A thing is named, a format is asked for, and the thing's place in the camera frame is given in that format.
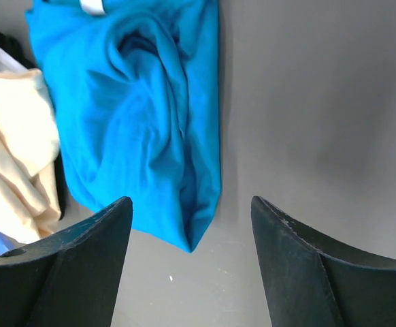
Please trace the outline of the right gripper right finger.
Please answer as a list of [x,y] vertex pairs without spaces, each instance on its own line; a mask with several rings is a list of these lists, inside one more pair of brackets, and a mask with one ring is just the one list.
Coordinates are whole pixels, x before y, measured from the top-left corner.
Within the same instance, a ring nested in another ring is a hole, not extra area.
[[396,326],[396,260],[340,242],[266,199],[251,201],[272,326]]

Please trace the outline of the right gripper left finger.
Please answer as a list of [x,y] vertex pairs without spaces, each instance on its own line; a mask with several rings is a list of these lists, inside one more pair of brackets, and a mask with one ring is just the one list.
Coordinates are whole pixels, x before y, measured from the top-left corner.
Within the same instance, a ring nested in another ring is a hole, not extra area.
[[110,326],[132,201],[0,256],[0,326]]

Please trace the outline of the cream t shirt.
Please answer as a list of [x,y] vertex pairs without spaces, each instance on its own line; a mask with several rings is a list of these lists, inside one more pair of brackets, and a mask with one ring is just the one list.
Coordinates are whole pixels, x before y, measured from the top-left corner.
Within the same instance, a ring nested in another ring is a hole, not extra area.
[[0,73],[0,232],[19,243],[52,234],[61,217],[59,134],[42,73]]

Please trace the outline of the blue t shirt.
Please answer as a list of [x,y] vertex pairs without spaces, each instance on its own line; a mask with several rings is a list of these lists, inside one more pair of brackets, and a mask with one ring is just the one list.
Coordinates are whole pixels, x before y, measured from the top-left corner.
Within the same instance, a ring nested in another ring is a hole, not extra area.
[[221,191],[217,1],[34,1],[27,24],[56,112],[65,179],[99,211],[195,250]]

